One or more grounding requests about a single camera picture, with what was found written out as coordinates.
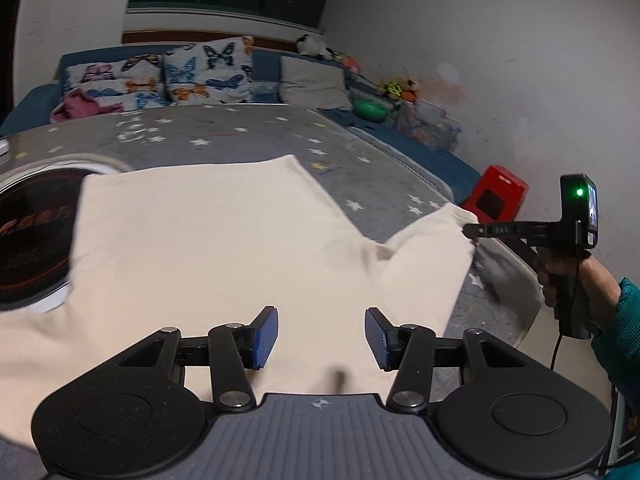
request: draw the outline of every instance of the wooden bed headboard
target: wooden bed headboard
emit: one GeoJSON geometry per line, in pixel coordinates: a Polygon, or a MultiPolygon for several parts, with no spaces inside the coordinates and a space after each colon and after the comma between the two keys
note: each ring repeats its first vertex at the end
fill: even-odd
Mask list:
{"type": "MultiPolygon", "coordinates": [[[[206,30],[132,30],[122,33],[122,44],[127,43],[201,43],[203,41],[226,40],[241,34],[206,30]]],[[[295,41],[277,40],[254,36],[254,45],[259,48],[297,52],[295,41]]]]}

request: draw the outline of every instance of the bed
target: bed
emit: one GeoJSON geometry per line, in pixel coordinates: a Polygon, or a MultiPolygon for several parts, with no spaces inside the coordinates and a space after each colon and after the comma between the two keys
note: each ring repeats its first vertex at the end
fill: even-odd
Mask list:
{"type": "MultiPolygon", "coordinates": [[[[140,170],[157,166],[257,162],[293,154],[363,235],[383,242],[449,202],[439,179],[368,136],[290,105],[207,105],[151,108],[47,125],[8,138],[2,174],[62,160],[140,170]]],[[[478,245],[445,336],[482,327],[517,346],[540,307],[535,275],[496,240],[478,245]]],[[[439,369],[431,400],[458,386],[439,369]]],[[[34,452],[0,442],[0,478],[44,474],[34,452]]]]}

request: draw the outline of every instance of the blue sofa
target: blue sofa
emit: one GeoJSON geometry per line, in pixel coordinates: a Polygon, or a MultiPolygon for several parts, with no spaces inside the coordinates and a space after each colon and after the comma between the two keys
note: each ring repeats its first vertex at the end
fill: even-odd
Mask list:
{"type": "MultiPolygon", "coordinates": [[[[174,44],[123,45],[65,54],[60,58],[58,82],[38,86],[31,90],[0,125],[0,138],[49,124],[50,113],[62,98],[62,87],[59,81],[62,81],[61,75],[67,67],[91,62],[116,62],[140,54],[163,54],[172,48],[175,48],[174,44]]],[[[303,57],[292,52],[254,49],[254,80],[267,82],[274,86],[282,74],[280,66],[282,56],[303,57]]],[[[330,61],[316,60],[316,62],[343,68],[330,61]]],[[[356,91],[359,96],[375,94],[373,88],[354,81],[351,78],[351,73],[346,69],[344,71],[346,84],[350,91],[356,91]]],[[[254,94],[254,101],[277,103],[278,97],[274,91],[264,91],[254,94]]],[[[451,153],[430,150],[416,140],[400,134],[389,124],[371,123],[357,117],[352,112],[342,110],[324,110],[322,113],[340,126],[346,128],[355,126],[413,159],[425,170],[442,179],[451,188],[454,200],[458,204],[471,194],[480,179],[480,174],[476,170],[451,153]]]]}

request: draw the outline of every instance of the red plastic stool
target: red plastic stool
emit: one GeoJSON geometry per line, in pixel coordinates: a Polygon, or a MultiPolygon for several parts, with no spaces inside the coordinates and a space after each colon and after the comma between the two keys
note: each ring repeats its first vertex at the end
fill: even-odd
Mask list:
{"type": "Polygon", "coordinates": [[[511,222],[529,186],[502,166],[489,166],[462,207],[484,222],[511,222]]]}

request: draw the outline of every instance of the black circular logo print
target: black circular logo print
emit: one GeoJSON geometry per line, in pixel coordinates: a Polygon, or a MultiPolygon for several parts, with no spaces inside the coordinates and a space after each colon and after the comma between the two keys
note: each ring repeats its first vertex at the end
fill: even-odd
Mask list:
{"type": "Polygon", "coordinates": [[[49,170],[0,193],[0,304],[37,300],[68,272],[78,196],[89,170],[49,170]]]}

